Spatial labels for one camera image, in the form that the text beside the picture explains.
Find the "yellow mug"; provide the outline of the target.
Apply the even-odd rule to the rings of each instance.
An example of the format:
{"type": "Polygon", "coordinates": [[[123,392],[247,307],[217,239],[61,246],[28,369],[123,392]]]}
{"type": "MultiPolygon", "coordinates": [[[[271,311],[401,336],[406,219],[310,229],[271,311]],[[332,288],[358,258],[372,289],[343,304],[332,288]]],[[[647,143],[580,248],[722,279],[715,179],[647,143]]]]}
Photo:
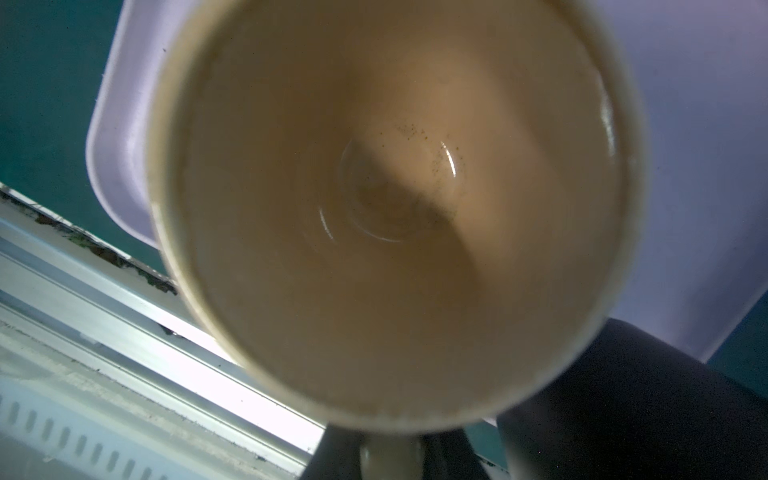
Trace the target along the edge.
{"type": "Polygon", "coordinates": [[[592,1],[203,1],[145,152],[193,317],[325,424],[308,477],[483,477],[464,426],[588,347],[644,213],[592,1]]]}

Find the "black mug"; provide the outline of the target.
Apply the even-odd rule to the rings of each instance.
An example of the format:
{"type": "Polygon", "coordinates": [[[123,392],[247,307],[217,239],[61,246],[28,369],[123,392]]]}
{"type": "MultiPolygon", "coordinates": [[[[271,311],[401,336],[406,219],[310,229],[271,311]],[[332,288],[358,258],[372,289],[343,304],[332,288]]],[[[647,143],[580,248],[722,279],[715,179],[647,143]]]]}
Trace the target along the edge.
{"type": "Polygon", "coordinates": [[[766,400],[618,320],[497,423],[514,479],[767,476],[766,400]]]}

